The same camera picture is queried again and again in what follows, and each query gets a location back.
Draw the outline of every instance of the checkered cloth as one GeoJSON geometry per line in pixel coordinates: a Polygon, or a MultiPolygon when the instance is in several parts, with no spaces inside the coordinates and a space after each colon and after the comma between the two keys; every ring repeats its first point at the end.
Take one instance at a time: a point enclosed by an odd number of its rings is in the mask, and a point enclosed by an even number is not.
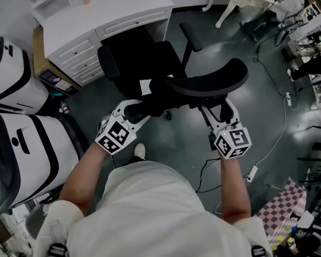
{"type": "Polygon", "coordinates": [[[279,237],[288,237],[287,228],[297,226],[298,219],[290,218],[294,213],[302,216],[305,211],[307,192],[304,187],[288,180],[284,190],[268,202],[255,216],[263,220],[267,239],[271,246],[278,246],[279,237]]]}

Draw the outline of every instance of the white shirt sleeve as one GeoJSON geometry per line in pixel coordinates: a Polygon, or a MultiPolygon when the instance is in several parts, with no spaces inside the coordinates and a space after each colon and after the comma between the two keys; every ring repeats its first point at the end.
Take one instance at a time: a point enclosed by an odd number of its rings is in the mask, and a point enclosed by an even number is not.
{"type": "Polygon", "coordinates": [[[272,256],[272,250],[266,237],[263,221],[259,217],[242,219],[233,224],[249,241],[251,247],[262,246],[268,256],[272,256]]]}
{"type": "Polygon", "coordinates": [[[73,203],[63,200],[54,202],[38,233],[33,256],[45,257],[54,243],[66,245],[71,226],[83,218],[82,211],[73,203]]]}

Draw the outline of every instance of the brown box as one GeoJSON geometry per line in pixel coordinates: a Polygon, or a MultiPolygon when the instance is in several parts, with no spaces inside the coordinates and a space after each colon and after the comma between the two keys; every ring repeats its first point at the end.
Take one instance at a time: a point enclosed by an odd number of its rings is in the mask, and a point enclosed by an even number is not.
{"type": "Polygon", "coordinates": [[[68,96],[82,90],[80,85],[45,58],[42,27],[35,28],[33,31],[33,49],[34,75],[38,79],[68,96]]]}

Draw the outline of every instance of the chair wheel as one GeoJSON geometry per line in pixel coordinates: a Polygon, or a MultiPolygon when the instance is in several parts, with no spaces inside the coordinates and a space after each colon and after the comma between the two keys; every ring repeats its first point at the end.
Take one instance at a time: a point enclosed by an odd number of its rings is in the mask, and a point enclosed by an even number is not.
{"type": "Polygon", "coordinates": [[[169,111],[169,110],[166,111],[165,119],[168,120],[168,121],[172,120],[171,111],[169,111]]]}

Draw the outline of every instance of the desk drawer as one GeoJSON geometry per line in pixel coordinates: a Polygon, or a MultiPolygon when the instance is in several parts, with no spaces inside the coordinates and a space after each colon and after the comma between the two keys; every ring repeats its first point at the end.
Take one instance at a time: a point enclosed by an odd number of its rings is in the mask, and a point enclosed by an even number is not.
{"type": "Polygon", "coordinates": [[[128,29],[142,26],[151,22],[163,20],[167,18],[168,10],[161,10],[138,16],[131,19],[117,20],[114,24],[105,25],[96,29],[97,36],[100,40],[115,35],[117,33],[126,31],[128,29]]]}
{"type": "Polygon", "coordinates": [[[76,78],[74,78],[74,80],[79,83],[81,86],[84,86],[92,81],[94,81],[95,79],[101,77],[104,75],[103,70],[100,66],[98,66],[98,68],[93,68],[93,71],[90,71],[87,74],[80,74],[79,76],[77,76],[76,78]]]}
{"type": "Polygon", "coordinates": [[[85,72],[86,70],[92,68],[93,66],[99,64],[97,55],[92,55],[85,59],[80,59],[70,66],[67,66],[63,71],[68,74],[70,77],[75,77],[85,72]]]}
{"type": "Polygon", "coordinates": [[[82,57],[96,54],[100,46],[101,43],[95,31],[91,31],[61,47],[50,56],[50,60],[63,69],[82,57]]]}

